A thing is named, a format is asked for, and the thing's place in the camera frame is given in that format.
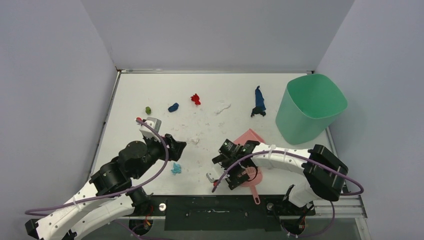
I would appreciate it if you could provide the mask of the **dark blue paper strip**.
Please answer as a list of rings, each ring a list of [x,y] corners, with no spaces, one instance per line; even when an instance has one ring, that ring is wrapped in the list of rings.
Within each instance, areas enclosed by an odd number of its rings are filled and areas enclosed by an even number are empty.
[[[260,90],[260,86],[258,85],[254,91],[255,93],[255,107],[259,110],[266,111],[265,107],[265,99],[263,97],[263,94]]]

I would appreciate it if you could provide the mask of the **pink plastic dustpan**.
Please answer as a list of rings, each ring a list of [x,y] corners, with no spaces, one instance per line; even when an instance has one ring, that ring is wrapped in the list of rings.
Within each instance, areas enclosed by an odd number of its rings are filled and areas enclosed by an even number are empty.
[[[239,136],[234,141],[234,143],[243,146],[247,143],[247,141],[257,141],[260,143],[265,143],[265,140],[251,128],[249,128],[245,133]]]

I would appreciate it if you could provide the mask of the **pink hand brush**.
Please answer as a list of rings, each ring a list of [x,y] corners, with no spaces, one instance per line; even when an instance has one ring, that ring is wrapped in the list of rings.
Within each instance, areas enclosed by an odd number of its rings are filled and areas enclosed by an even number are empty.
[[[261,204],[261,200],[256,189],[256,186],[259,185],[263,179],[263,174],[258,167],[249,166],[244,171],[248,176],[248,180],[241,184],[244,188],[249,188],[252,194],[254,203],[256,205]]]

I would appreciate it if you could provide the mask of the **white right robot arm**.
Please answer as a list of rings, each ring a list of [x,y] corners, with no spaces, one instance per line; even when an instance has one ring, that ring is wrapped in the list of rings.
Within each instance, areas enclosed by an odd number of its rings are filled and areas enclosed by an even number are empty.
[[[170,195],[215,194],[224,189],[255,187],[256,193],[281,195],[291,207],[316,200],[336,202],[342,194],[348,167],[323,145],[290,149],[244,134],[226,139],[215,156],[184,148],[178,163],[182,175],[167,180]]]

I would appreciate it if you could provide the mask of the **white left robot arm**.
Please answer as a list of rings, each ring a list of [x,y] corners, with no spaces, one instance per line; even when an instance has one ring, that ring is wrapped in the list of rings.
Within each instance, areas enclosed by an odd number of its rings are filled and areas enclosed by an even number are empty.
[[[145,137],[143,141],[128,143],[118,156],[91,176],[68,201],[69,206],[27,221],[27,234],[36,240],[81,240],[110,221],[145,212],[150,195],[143,188],[125,191],[133,186],[133,179],[139,179],[157,160],[177,161],[186,145],[170,134],[161,140]]]

